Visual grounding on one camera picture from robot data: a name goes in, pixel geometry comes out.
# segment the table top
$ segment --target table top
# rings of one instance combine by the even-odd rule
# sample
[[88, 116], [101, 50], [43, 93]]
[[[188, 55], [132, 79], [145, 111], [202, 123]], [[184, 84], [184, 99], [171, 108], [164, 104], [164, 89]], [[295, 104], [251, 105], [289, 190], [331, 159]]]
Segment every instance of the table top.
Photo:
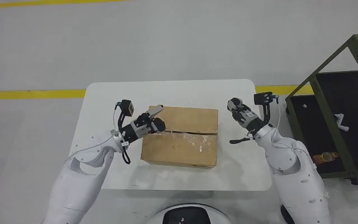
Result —
[[[131, 164], [115, 154], [102, 189], [146, 190], [240, 190], [263, 191], [271, 186], [264, 149], [255, 141], [230, 144], [230, 139], [247, 133], [227, 110], [227, 102], [238, 97], [260, 115], [253, 103], [255, 86], [250, 80], [195, 80], [153, 82], [93, 83], [86, 91], [70, 153], [74, 142], [83, 142], [96, 133], [114, 128], [115, 102], [131, 100], [135, 111], [124, 126], [151, 105], [209, 108], [219, 110], [218, 160], [212, 169], [150, 165], [140, 160], [142, 140], [133, 142], [128, 155]], [[96, 168], [82, 166], [85, 172]]]

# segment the cable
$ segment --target cable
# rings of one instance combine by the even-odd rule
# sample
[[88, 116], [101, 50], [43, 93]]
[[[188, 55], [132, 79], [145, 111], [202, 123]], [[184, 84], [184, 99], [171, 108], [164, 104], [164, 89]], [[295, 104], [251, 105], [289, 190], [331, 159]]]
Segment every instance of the cable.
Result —
[[124, 118], [125, 118], [125, 115], [123, 114], [123, 111], [122, 111], [121, 114], [119, 115], [118, 122], [117, 122], [118, 130], [121, 133], [122, 133], [122, 125], [123, 125]]
[[116, 126], [116, 122], [114, 120], [115, 115], [116, 115], [116, 108], [113, 110], [113, 127], [114, 127], [114, 130], [117, 132], [118, 131], [117, 126]]
[[295, 150], [299, 150], [299, 151], [304, 152], [309, 158], [311, 158], [310, 154], [308, 154], [305, 150], [303, 150], [303, 149], [301, 149], [301, 148], [293, 148], [293, 147], [290, 147], [290, 146], [288, 146], [288, 145], [286, 145], [286, 144], [284, 144], [284, 143], [274, 142], [274, 141], [273, 141], [273, 139], [274, 139], [275, 136], [276, 136], [277, 130], [279, 129], [280, 122], [281, 122], [281, 110], [280, 110], [279, 104], [277, 104], [277, 108], [278, 108], [278, 110], [279, 110], [279, 121], [277, 122], [277, 128], [276, 128], [274, 134], [273, 134], [272, 137], [271, 137], [272, 146], [273, 146], [274, 148], [278, 148], [278, 147], [277, 147], [276, 145], [274, 145], [274, 144], [283, 144], [283, 145], [286, 146], [287, 148], [291, 149], [294, 154], [295, 154]]
[[125, 149], [122, 152], [122, 158], [126, 164], [128, 164], [128, 165], [130, 164], [130, 158], [127, 154], [127, 150], [125, 150]]

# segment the floor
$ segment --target floor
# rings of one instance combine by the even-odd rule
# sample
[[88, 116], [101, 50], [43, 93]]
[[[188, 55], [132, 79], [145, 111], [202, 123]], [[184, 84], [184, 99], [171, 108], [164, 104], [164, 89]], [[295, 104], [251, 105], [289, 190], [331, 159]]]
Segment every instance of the floor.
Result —
[[[297, 85], [357, 33], [357, 8], [355, 0], [132, 0], [0, 8], [0, 90], [221, 78]], [[345, 51], [326, 71], [356, 66]], [[279, 130], [291, 137], [284, 97]], [[1, 224], [42, 221], [81, 105], [82, 99], [0, 100]], [[273, 107], [271, 123], [277, 119]], [[324, 182], [334, 223], [356, 223], [356, 187], [347, 180]], [[184, 202], [217, 207], [233, 223], [284, 223], [274, 187], [256, 193], [102, 190], [82, 223], [143, 223]]]

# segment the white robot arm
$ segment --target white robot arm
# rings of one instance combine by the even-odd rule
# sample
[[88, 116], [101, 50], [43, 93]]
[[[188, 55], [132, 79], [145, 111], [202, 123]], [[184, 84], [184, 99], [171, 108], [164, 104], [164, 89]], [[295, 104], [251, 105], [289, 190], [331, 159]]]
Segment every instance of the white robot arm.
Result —
[[[122, 153], [124, 161], [130, 164], [126, 153], [129, 144], [149, 133], [165, 130], [164, 122], [154, 118], [163, 110], [162, 105], [148, 110], [123, 128], [125, 116], [132, 116], [134, 108], [129, 100], [123, 100], [116, 104], [116, 108], [117, 106], [122, 110], [118, 131], [108, 130], [94, 135], [83, 144], [76, 144], [79, 151], [66, 160], [56, 179], [43, 224], [80, 223], [101, 190], [114, 153]], [[80, 164], [100, 167], [100, 171], [97, 174], [87, 174], [82, 171]]]
[[[277, 128], [268, 124], [268, 104], [277, 98], [272, 92], [255, 95], [255, 104], [264, 106], [264, 121], [238, 98], [228, 101], [228, 110], [232, 112], [233, 118], [252, 134], [257, 144], [265, 149], [266, 160], [280, 200], [294, 223], [330, 224], [327, 200], [329, 194], [305, 145], [292, 138], [282, 137]], [[249, 139], [234, 140], [231, 143]]]

